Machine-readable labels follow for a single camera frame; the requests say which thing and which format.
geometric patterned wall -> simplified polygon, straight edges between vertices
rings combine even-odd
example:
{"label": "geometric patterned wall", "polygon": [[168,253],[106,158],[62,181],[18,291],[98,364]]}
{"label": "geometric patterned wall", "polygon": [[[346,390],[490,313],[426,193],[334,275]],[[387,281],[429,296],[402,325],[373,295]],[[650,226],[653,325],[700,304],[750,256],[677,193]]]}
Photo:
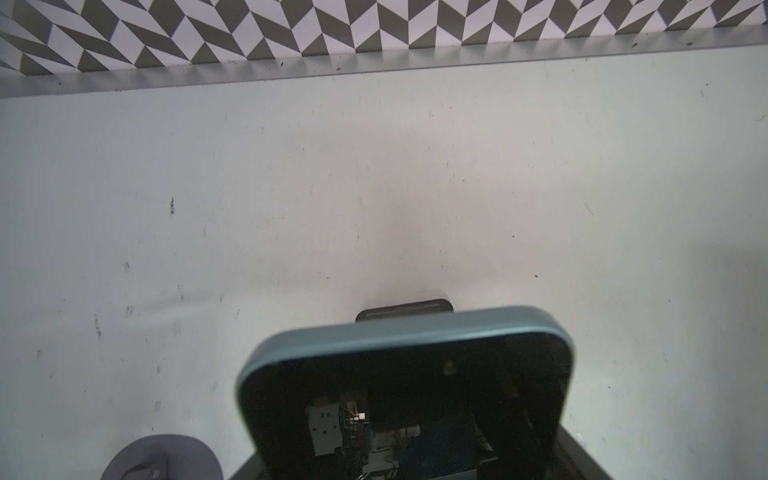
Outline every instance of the geometric patterned wall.
{"label": "geometric patterned wall", "polygon": [[0,76],[766,23],[762,0],[0,0]]}

metal ledge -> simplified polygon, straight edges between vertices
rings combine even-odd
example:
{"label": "metal ledge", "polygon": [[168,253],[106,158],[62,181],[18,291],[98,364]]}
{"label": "metal ledge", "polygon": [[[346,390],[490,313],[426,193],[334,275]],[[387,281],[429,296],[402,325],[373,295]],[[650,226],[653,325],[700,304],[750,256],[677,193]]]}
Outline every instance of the metal ledge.
{"label": "metal ledge", "polygon": [[180,87],[238,81],[416,68],[484,65],[511,61],[601,57],[658,51],[739,47],[768,43],[768,25],[662,31],[637,35],[521,41],[506,44],[420,50],[378,51],[282,60],[0,78],[0,98],[63,95],[93,91]]}

white floor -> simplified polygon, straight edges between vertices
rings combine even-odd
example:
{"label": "white floor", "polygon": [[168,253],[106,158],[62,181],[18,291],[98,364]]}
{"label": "white floor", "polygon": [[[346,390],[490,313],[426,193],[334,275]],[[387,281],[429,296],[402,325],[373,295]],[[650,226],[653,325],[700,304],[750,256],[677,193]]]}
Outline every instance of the white floor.
{"label": "white floor", "polygon": [[766,78],[763,46],[0,101],[0,477],[152,432],[229,475],[260,340],[444,296],[562,323],[615,478],[764,478]]}

black mark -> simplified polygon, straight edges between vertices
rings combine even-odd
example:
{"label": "black mark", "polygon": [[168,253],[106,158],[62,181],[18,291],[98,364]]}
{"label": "black mark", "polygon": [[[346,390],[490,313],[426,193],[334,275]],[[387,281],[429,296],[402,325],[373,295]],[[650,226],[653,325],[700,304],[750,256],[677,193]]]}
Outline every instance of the black mark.
{"label": "black mark", "polygon": [[694,447],[688,445],[687,443],[685,445],[690,449],[690,452],[694,454],[694,457],[696,457],[696,460],[698,460],[699,455],[696,455],[696,452],[694,451]]}
{"label": "black mark", "polygon": [[96,334],[98,335],[98,341],[101,341],[101,329],[98,328],[98,316],[94,315],[94,323],[96,324]]}

dust speck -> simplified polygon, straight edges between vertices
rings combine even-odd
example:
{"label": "dust speck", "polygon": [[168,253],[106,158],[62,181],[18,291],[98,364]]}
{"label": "dust speck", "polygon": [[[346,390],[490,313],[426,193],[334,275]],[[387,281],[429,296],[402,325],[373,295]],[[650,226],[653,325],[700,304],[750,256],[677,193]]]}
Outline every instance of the dust speck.
{"label": "dust speck", "polygon": [[96,325],[96,335],[98,335],[98,341],[101,341],[101,329],[98,327],[98,316],[94,315],[94,325]]}

